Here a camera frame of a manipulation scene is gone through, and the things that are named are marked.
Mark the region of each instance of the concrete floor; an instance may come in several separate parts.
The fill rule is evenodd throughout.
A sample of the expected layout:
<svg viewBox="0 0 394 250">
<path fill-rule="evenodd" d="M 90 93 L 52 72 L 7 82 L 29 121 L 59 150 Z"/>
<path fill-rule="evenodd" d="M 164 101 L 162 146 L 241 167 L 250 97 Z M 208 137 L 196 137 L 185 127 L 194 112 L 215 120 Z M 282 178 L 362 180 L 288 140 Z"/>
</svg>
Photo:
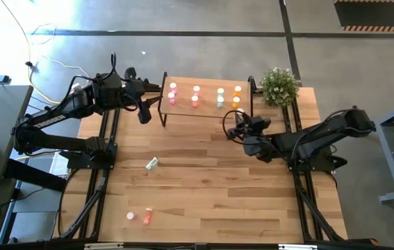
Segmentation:
<svg viewBox="0 0 394 250">
<path fill-rule="evenodd" d="M 6 2 L 28 31 L 44 23 L 80 30 L 284 31 L 278 0 Z M 293 32 L 343 32 L 330 0 L 286 0 L 286 4 Z M 13 84 L 26 84 L 26 43 L 4 10 L 0 3 L 0 26 L 13 28 L 0 31 L 0 74 L 10 75 Z M 352 105 L 365 109 L 375 121 L 394 110 L 394 39 L 297 38 L 294 44 L 302 84 L 315 88 L 323 118 Z M 94 75 L 108 71 L 111 51 L 117 53 L 120 72 L 134 66 L 140 77 L 154 83 L 160 83 L 164 71 L 175 76 L 245 80 L 249 75 L 260 78 L 270 67 L 290 67 L 282 37 L 57 36 L 32 46 L 32 61 L 38 61 L 33 82 L 59 100 L 71 77 L 80 72 L 39 55 L 79 65 Z M 43 107 L 35 100 L 31 104 Z M 79 122 L 59 125 L 50 132 L 71 136 Z M 336 146 L 337 155 L 349 161 L 337 171 L 348 236 L 376 238 L 394 247 L 394 202 L 381 205 L 378 200 L 380 194 L 394 191 L 394 185 L 377 135 L 347 138 Z M 47 216 L 53 213 L 19 214 L 12 236 L 46 239 L 51 229 L 33 228 L 29 222 L 43 222 Z"/>
</svg>

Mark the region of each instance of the desk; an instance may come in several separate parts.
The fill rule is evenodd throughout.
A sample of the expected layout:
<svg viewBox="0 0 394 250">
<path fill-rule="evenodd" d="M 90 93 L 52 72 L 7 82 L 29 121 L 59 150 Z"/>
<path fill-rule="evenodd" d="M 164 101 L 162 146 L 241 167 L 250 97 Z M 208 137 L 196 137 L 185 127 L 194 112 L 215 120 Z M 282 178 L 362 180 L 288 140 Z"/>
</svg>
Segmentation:
<svg viewBox="0 0 394 250">
<path fill-rule="evenodd" d="M 281 109 L 265 106 L 259 94 L 253 102 L 255 115 L 272 119 L 265 133 L 285 131 Z M 320 121 L 313 88 L 300 88 L 297 102 L 303 127 Z M 99 241 L 302 242 L 293 176 L 283 160 L 266 164 L 246 156 L 240 145 L 226 141 L 221 119 L 171 116 L 163 128 L 154 108 L 145 125 L 139 124 L 136 112 L 120 114 L 117 162 L 110 173 Z M 100 124 L 98 115 L 83 119 L 79 137 L 98 135 Z M 153 157 L 160 163 L 148 172 L 145 165 Z M 325 173 L 312 175 L 320 211 L 346 238 L 334 181 Z M 67 187 L 63 230 L 84 205 L 89 176 L 90 170 L 82 169 Z M 154 209 L 148 226 L 142 225 L 146 208 Z M 138 218 L 127 220 L 128 212 Z M 310 215 L 308 220 L 314 235 Z"/>
</svg>

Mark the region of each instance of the green plant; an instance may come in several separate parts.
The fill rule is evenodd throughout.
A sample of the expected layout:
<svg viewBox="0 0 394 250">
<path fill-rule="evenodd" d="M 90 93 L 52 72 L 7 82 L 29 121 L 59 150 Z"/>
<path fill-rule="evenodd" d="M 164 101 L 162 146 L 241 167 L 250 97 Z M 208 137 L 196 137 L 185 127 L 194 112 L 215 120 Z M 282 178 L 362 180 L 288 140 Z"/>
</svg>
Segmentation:
<svg viewBox="0 0 394 250">
<path fill-rule="evenodd" d="M 291 104 L 297 97 L 300 81 L 296 80 L 289 69 L 275 67 L 265 72 L 261 80 L 263 100 L 270 106 L 284 107 Z"/>
</svg>

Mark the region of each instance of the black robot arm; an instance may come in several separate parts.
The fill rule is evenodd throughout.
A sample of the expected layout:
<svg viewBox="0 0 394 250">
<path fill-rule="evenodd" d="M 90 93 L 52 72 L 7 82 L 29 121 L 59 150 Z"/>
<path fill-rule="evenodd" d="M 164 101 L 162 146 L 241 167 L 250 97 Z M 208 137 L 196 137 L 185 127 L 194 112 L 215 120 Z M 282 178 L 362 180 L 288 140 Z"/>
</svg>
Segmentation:
<svg viewBox="0 0 394 250">
<path fill-rule="evenodd" d="M 264 135 L 263 129 L 270 125 L 269 119 L 236 114 L 236 127 L 227 131 L 228 138 L 239 138 L 248 156 L 270 162 L 273 158 L 284 158 L 290 165 L 295 161 L 309 159 L 322 149 L 347 137 L 364 137 L 375 131 L 375 124 L 364 110 L 351 108 L 334 112 L 326 120 L 296 133 Z"/>
<path fill-rule="evenodd" d="M 81 119 L 93 113 L 102 115 L 104 111 L 117 108 L 128 111 L 138 110 L 140 123 L 146 124 L 151 119 L 150 105 L 161 99 L 155 97 L 142 101 L 141 96 L 144 95 L 145 88 L 151 87 L 151 84 L 147 79 L 136 78 L 134 68 L 128 68 L 124 78 L 113 69 L 109 74 L 97 74 L 97 77 L 90 78 L 90 81 L 91 84 L 80 90 L 74 90 L 57 106 L 45 107 L 43 111 L 20 118 L 12 131 L 12 135 L 15 136 L 16 151 L 31 155 L 43 148 L 64 149 L 82 152 L 91 158 L 106 154 L 108 145 L 101 137 L 84 140 L 47 135 L 42 129 L 69 118 Z"/>
</svg>

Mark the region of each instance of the cable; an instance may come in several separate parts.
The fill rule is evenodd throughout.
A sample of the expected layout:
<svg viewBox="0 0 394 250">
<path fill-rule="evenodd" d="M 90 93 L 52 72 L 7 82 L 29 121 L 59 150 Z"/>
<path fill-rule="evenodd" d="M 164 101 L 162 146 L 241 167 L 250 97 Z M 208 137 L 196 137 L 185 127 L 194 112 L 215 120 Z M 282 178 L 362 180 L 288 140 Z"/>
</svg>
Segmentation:
<svg viewBox="0 0 394 250">
<path fill-rule="evenodd" d="M 103 77 L 103 78 L 101 79 L 101 81 L 106 80 L 106 79 L 109 78 L 113 73 L 116 72 L 116 69 L 115 69 L 115 67 L 116 67 L 116 53 L 115 53 L 115 52 L 112 52 L 112 54 L 110 55 L 110 63 L 111 63 L 111 65 L 112 65 L 112 70 L 111 70 L 110 73 L 108 73 L 105 77 Z"/>
<path fill-rule="evenodd" d="M 330 177 L 333 178 L 334 183 L 336 184 L 336 189 L 337 189 L 337 180 L 336 177 L 334 177 L 333 173 L 331 173 L 330 171 L 325 171 L 325 173 L 327 173 Z"/>
<path fill-rule="evenodd" d="M 235 142 L 235 143 L 237 143 L 237 144 L 241 144 L 241 145 L 247 145 L 247 146 L 259 145 L 260 142 L 259 142 L 259 143 L 243 143 L 243 142 L 239 142 L 239 141 L 236 141 L 236 140 L 234 140 L 234 139 L 229 138 L 229 135 L 228 135 L 228 133 L 226 132 L 226 126 L 225 126 L 224 124 L 225 124 L 225 122 L 226 122 L 226 117 L 227 117 L 230 113 L 240 113 L 240 114 L 242 114 L 242 115 L 246 115 L 246 113 L 241 112 L 241 111 L 239 111 L 239 110 L 230 110 L 230 111 L 228 111 L 228 112 L 224 115 L 223 120 L 222 120 L 222 126 L 223 126 L 223 132 L 224 132 L 224 134 L 226 135 L 226 137 L 227 137 L 228 139 L 230 139 L 231 141 L 233 141 L 233 142 Z"/>
<path fill-rule="evenodd" d="M 81 70 L 81 71 L 85 74 L 85 76 L 89 77 L 88 74 L 87 74 L 87 72 L 85 72 L 84 69 L 81 68 L 81 67 L 79 67 L 79 66 L 69 66 L 69 65 L 65 65 L 65 64 L 63 64 L 62 62 L 57 61 L 57 60 L 53 60 L 53 59 L 51 59 L 51 58 L 48 57 L 48 56 L 43 56 L 43 55 L 42 55 L 42 57 L 43 57 L 43 58 L 46 58 L 47 60 L 49 60 L 49 61 L 52 62 L 52 63 L 58 63 L 58 64 L 62 65 L 63 67 L 66 67 L 66 68 L 68 68 L 68 69 L 79 69 L 79 70 Z"/>
<path fill-rule="evenodd" d="M 35 99 L 35 100 L 38 100 L 38 101 L 40 101 L 40 102 L 42 102 L 42 103 L 45 103 L 45 104 L 47 104 L 47 105 L 50 105 L 50 106 L 53 105 L 53 104 L 47 103 L 47 102 L 45 102 L 45 101 L 42 101 L 41 99 L 38 99 L 38 98 L 36 98 L 36 97 L 34 97 L 34 96 L 31 96 L 31 98 L 33 98 L 33 99 Z"/>
<path fill-rule="evenodd" d="M 62 151 L 62 150 L 53 150 L 53 151 L 45 151 L 45 152 L 34 153 L 34 154 L 26 153 L 25 155 L 26 155 L 26 156 L 30 156 L 30 157 L 35 157 L 35 156 L 41 156 L 41 155 L 49 154 L 49 153 L 58 153 L 58 152 L 61 152 L 61 151 Z"/>
<path fill-rule="evenodd" d="M 14 160 L 25 160 L 25 159 L 35 158 L 35 157 L 39 157 L 39 156 L 46 156 L 46 155 L 50 155 L 50 154 L 54 154 L 54 153 L 56 153 L 56 151 L 43 152 L 43 153 L 39 153 L 39 154 L 37 154 L 37 155 L 35 155 L 35 156 L 24 156 L 24 157 L 16 158 L 16 159 L 14 159 Z"/>
<path fill-rule="evenodd" d="M 334 146 L 334 145 L 329 145 L 330 147 L 332 147 L 333 149 L 334 149 L 334 151 L 332 151 L 331 153 L 329 153 L 329 152 L 325 152 L 324 150 L 326 149 L 326 147 L 324 148 L 324 149 L 322 149 L 322 152 L 323 153 L 325 153 L 325 154 L 327 154 L 327 155 L 332 155 L 333 153 L 336 153 L 337 152 L 337 147 L 336 146 Z"/>
<path fill-rule="evenodd" d="M 17 21 L 17 18 L 15 17 L 15 15 L 13 14 L 13 12 L 11 12 L 11 10 L 9 9 L 9 7 L 5 4 L 5 2 L 3 0 L 1 0 L 2 4 L 5 6 L 5 8 L 7 8 L 8 12 L 11 14 L 11 16 L 13 17 L 13 19 L 16 21 L 17 25 L 21 28 L 22 34 L 24 34 L 25 40 L 27 42 L 27 47 L 28 47 L 28 62 L 26 63 L 27 67 L 27 75 L 28 75 L 28 81 L 30 82 L 30 85 L 33 87 L 33 89 L 40 94 L 42 97 L 44 97 L 44 99 L 46 99 L 47 101 L 54 103 L 54 104 L 59 104 L 58 101 L 53 101 L 51 100 L 49 97 L 47 97 L 46 95 L 44 95 L 43 93 L 41 93 L 41 91 L 39 91 L 39 89 L 31 82 L 31 77 L 30 77 L 30 67 L 33 66 L 33 64 L 31 63 L 31 47 L 30 47 L 30 42 L 28 41 L 27 38 L 27 34 L 25 34 L 24 28 L 22 28 L 22 25 L 19 23 L 19 21 Z"/>
<path fill-rule="evenodd" d="M 32 195 L 32 194 L 34 194 L 34 193 L 36 193 L 36 192 L 39 192 L 39 191 L 43 191 L 44 189 L 45 189 L 45 187 L 43 187 L 43 188 L 41 188 L 41 189 L 39 189 L 39 190 L 35 190 L 35 191 L 31 192 L 30 194 L 26 195 L 25 197 L 18 198 L 18 199 L 11 199 L 10 201 L 7 201 L 7 202 L 1 204 L 0 207 L 2 207 L 2 206 L 4 206 L 4 205 L 7 205 L 7 204 L 9 204 L 9 203 L 12 203 L 12 202 L 14 202 L 14 201 L 21 201 L 21 200 L 23 200 L 23 199 L 26 199 L 26 198 L 28 198 L 30 195 Z"/>
<path fill-rule="evenodd" d="M 33 35 L 36 33 L 36 31 L 37 31 L 40 27 L 42 27 L 42 26 L 47 26 L 47 25 L 53 25 L 53 26 L 54 26 L 52 36 L 51 36 L 49 39 L 47 39 L 47 40 L 45 40 L 44 42 L 41 42 L 41 43 L 34 44 L 34 43 L 32 42 L 32 43 L 31 43 L 32 45 L 42 45 L 42 44 L 46 44 L 46 43 L 48 43 L 48 41 L 50 41 L 50 40 L 52 40 L 53 38 L 56 37 L 56 25 L 55 25 L 55 24 L 41 24 L 41 25 L 39 25 L 38 27 L 35 28 L 35 30 L 30 34 L 30 36 L 33 37 Z"/>
<path fill-rule="evenodd" d="M 57 212 L 57 213 L 58 213 L 58 236 L 61 235 L 61 232 L 60 232 L 60 214 L 61 214 L 61 212 L 62 212 L 61 208 L 62 208 L 62 204 L 63 204 L 63 197 L 64 197 L 64 194 L 65 194 L 65 191 L 66 191 L 66 189 L 67 189 L 67 185 L 68 185 L 69 181 L 72 179 L 73 175 L 75 175 L 75 173 L 77 173 L 78 170 L 79 170 L 79 169 L 74 169 L 74 170 L 69 174 L 69 176 L 67 177 L 67 180 L 65 181 L 64 190 L 63 190 L 63 192 L 61 192 L 61 194 L 60 194 L 60 198 L 59 198 L 59 207 L 58 207 L 58 212 Z"/>
<path fill-rule="evenodd" d="M 126 97 L 130 98 L 134 102 L 135 108 L 127 108 L 127 107 L 122 107 L 122 108 L 130 112 L 136 111 L 139 108 L 138 102 L 135 100 L 135 98 L 131 97 L 128 94 L 126 95 Z"/>
<path fill-rule="evenodd" d="M 30 104 L 27 104 L 27 106 L 30 107 L 30 108 L 34 108 L 34 109 L 36 109 L 36 110 L 42 111 L 42 109 L 36 108 L 35 106 L 32 106 L 32 105 L 30 105 Z"/>
</svg>

